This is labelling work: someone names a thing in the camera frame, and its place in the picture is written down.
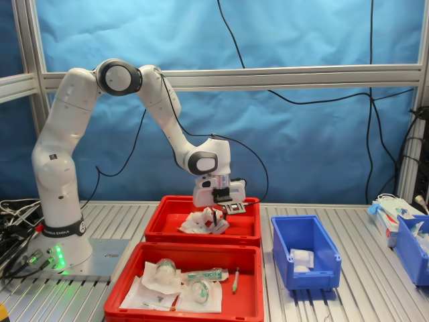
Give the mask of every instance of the black wire bundle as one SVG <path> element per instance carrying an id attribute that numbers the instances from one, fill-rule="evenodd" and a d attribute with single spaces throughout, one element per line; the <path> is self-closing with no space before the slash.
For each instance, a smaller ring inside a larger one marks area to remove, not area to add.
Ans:
<path id="1" fill-rule="evenodd" d="M 232 39 L 234 41 L 235 49 L 237 50 L 241 66 L 243 68 L 246 68 L 245 65 L 244 65 L 244 62 L 243 62 L 243 58 L 241 57 L 240 49 L 239 49 L 239 47 L 237 45 L 237 41 L 235 40 L 235 36 L 234 36 L 233 32 L 231 31 L 231 29 L 230 29 L 230 27 L 229 27 L 229 25 L 228 25 L 228 23 L 227 23 L 224 15 L 223 15 L 220 0 L 217 0 L 217 4 L 218 4 L 218 7 L 219 7 L 219 12 L 221 13 L 223 22 L 225 23 L 226 27 L 228 28 L 229 33 L 230 33 L 230 35 L 231 35 L 231 37 L 232 37 Z M 371 0 L 371 17 L 370 17 L 370 34 L 369 34 L 369 63 L 370 64 L 373 63 L 373 13 L 374 13 L 374 0 Z M 400 94 L 404 94 L 404 93 L 407 93 L 407 92 L 410 92 L 410 91 L 413 91 L 413 89 L 409 89 L 409 90 L 402 91 L 400 93 L 395 93 L 395 94 L 392 94 L 392 95 L 388 95 L 388 96 L 385 96 L 385 97 L 380 97 L 378 99 L 373 99 L 372 88 L 370 87 L 369 88 L 369 94 L 361 92 L 361 93 L 356 93 L 356 94 L 353 94 L 353 95 L 339 97 L 337 99 L 327 99 L 327 100 L 322 100 L 322 101 L 295 102 L 295 101 L 292 101 L 290 99 L 285 98 L 284 96 L 280 95 L 279 93 L 277 93 L 275 91 L 268 90 L 268 92 L 270 92 L 271 94 L 274 94 L 275 96 L 283 99 L 284 101 L 286 101 L 288 103 L 291 103 L 291 104 L 295 104 L 295 105 L 307 105 L 307 104 L 317 104 L 317 103 L 330 103 L 330 102 L 335 102 L 335 101 L 341 101 L 343 99 L 349 99 L 351 97 L 356 97 L 356 96 L 359 96 L 359 95 L 368 96 L 368 98 L 369 98 L 369 116 L 368 116 L 366 145 L 367 145 L 367 152 L 368 152 L 368 158 L 369 158 L 369 163 L 370 163 L 370 170 L 369 170 L 369 175 L 368 175 L 368 179 L 367 179 L 367 184 L 366 184 L 366 187 L 365 187 L 365 200 L 366 200 L 366 203 L 368 203 L 368 200 L 369 200 L 368 199 L 368 188 L 369 188 L 369 181 L 371 180 L 371 175 L 372 175 L 372 172 L 373 172 L 373 161 L 372 161 L 372 157 L 371 157 L 371 151 L 369 149 L 369 130 L 370 130 L 370 127 L 371 127 L 372 108 L 374 108 L 374 112 L 375 112 L 375 115 L 377 117 L 377 123 L 378 123 L 378 128 L 379 128 L 379 133 L 380 133 L 380 142 L 381 142 L 381 145 L 383 146 L 383 149 L 386 151 L 387 155 L 390 157 L 390 159 L 392 160 L 393 165 L 394 165 L 394 169 L 395 169 L 395 174 L 394 174 L 395 186 L 393 188 L 393 191 L 395 191 L 396 190 L 396 184 L 397 184 L 397 178 L 398 178 L 399 170 L 398 170 L 397 162 L 395 161 L 395 158 L 391 155 L 391 153 L 389 152 L 389 150 L 386 148 L 386 146 L 384 144 L 383 133 L 382 133 L 382 130 L 381 130 L 380 116 L 378 114 L 377 107 L 375 106 L 375 101 L 378 101 L 380 99 L 386 99 L 388 97 L 394 97 L 394 96 L 397 96 L 397 95 L 400 95 Z"/>

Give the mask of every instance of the metal table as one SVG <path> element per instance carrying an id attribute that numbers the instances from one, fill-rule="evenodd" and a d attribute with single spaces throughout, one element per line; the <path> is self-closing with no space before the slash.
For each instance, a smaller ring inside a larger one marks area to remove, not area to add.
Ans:
<path id="1" fill-rule="evenodd" d="M 112 281 L 52 279 L 14 280 L 0 292 L 11 321 L 102 321 L 106 301 L 156 202 L 91 202 L 83 213 L 92 238 L 130 239 Z M 429 288 L 415 287 L 396 253 L 383 238 L 366 206 L 261 204 L 266 321 L 409 321 L 429 322 Z M 332 292 L 285 289 L 271 253 L 276 215 L 316 214 L 343 258 L 340 286 Z"/>

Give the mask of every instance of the medical package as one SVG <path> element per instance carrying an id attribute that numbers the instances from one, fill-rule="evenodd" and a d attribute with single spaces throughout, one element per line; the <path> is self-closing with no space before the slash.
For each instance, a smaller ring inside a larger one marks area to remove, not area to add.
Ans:
<path id="1" fill-rule="evenodd" d="M 211 270 L 182 273 L 182 282 L 189 282 L 190 280 L 198 277 L 206 278 L 208 280 L 226 280 L 228 276 L 228 270 L 223 270 L 222 268 L 213 268 Z"/>
<path id="2" fill-rule="evenodd" d="M 207 279 L 191 280 L 182 286 L 176 303 L 177 312 L 222 312 L 222 286 Z"/>
<path id="3" fill-rule="evenodd" d="M 397 198 L 393 195 L 382 194 L 377 198 L 377 202 L 381 208 L 396 222 L 397 216 L 401 216 L 404 219 L 413 219 L 415 215 L 424 215 L 419 210 L 412 207 L 409 203 L 401 198 Z"/>
<path id="4" fill-rule="evenodd" d="M 395 247 L 399 229 L 396 217 L 388 215 L 376 201 L 368 208 L 367 212 L 373 218 L 380 234 L 384 237 L 386 246 Z"/>
<path id="5" fill-rule="evenodd" d="M 313 252 L 291 249 L 290 255 L 294 259 L 294 272 L 309 272 L 309 268 L 314 268 Z"/>
<path id="6" fill-rule="evenodd" d="M 216 224 L 213 222 L 213 215 L 216 215 Z M 203 211 L 190 213 L 179 230 L 184 233 L 213 233 L 219 235 L 229 227 L 228 221 L 222 219 L 222 211 L 218 209 L 205 208 Z"/>
<path id="7" fill-rule="evenodd" d="M 167 260 L 161 260 L 158 264 L 145 262 L 141 283 L 162 294 L 180 293 L 182 290 L 181 271 L 166 262 Z"/>

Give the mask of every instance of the blue backdrop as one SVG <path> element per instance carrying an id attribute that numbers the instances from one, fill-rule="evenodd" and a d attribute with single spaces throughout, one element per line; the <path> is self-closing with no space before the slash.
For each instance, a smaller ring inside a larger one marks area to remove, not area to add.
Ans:
<path id="1" fill-rule="evenodd" d="M 221 3 L 248 68 L 369 62 L 369 0 Z M 417 62 L 423 10 L 423 0 L 375 1 L 375 64 Z M 38 1 L 38 14 L 51 72 L 76 66 L 93 69 L 112 57 L 135 66 L 157 64 L 164 70 L 241 67 L 215 0 L 46 0 Z M 373 92 L 377 98 L 403 90 L 406 89 Z M 295 101 L 310 101 L 359 91 L 368 90 L 278 92 Z M 182 104 L 180 120 L 188 131 L 231 136 L 260 155 L 270 178 L 266 201 L 365 202 L 369 172 L 365 147 L 367 97 L 297 106 L 265 91 L 178 96 Z M 394 156 L 406 132 L 411 102 L 411 93 L 377 101 L 385 143 Z M 142 113 L 143 107 L 134 95 L 105 95 L 99 99 L 86 135 L 73 155 L 82 199 L 89 197 L 95 186 L 95 165 L 107 173 L 122 167 Z M 16 122 L 22 121 L 22 115 L 15 117 Z M 5 131 L 13 130 L 12 122 L 1 123 Z M 204 139 L 189 140 L 198 145 Z M 379 143 L 375 118 L 370 142 L 374 171 L 369 191 L 374 197 L 393 174 L 393 165 Z M 231 149 L 232 176 L 246 178 L 248 195 L 260 197 L 265 175 L 259 162 L 237 144 L 231 143 Z M 11 160 L 18 157 L 16 151 Z M 7 179 L 0 182 L 0 197 L 37 194 L 34 179 L 28 175 L 28 164 L 22 164 L 21 171 L 9 176 L 5 174 L 15 168 L 6 162 L 0 167 L 4 172 L 1 175 Z M 25 189 L 17 185 L 23 180 L 28 182 Z M 115 178 L 102 177 L 95 199 L 160 200 L 164 195 L 191 194 L 193 180 L 192 175 L 174 164 L 162 131 L 147 116 L 127 168 Z"/>

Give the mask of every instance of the blue plastic bin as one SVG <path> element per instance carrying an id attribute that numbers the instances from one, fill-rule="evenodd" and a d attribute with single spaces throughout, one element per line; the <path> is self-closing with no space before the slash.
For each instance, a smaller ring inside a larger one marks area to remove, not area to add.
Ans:
<path id="1" fill-rule="evenodd" d="M 429 216 L 414 216 L 415 219 L 402 219 L 397 216 L 400 228 L 397 231 L 395 251 L 400 258 L 408 276 L 415 285 L 429 286 L 428 255 L 412 235 L 410 228 L 423 221 L 420 228 L 424 233 L 429 233 Z"/>
<path id="2" fill-rule="evenodd" d="M 341 256 L 315 215 L 271 217 L 274 226 L 273 254 L 283 283 L 288 290 L 323 288 L 340 284 Z M 294 273 L 294 259 L 289 251 L 310 250 L 314 253 L 311 272 Z"/>

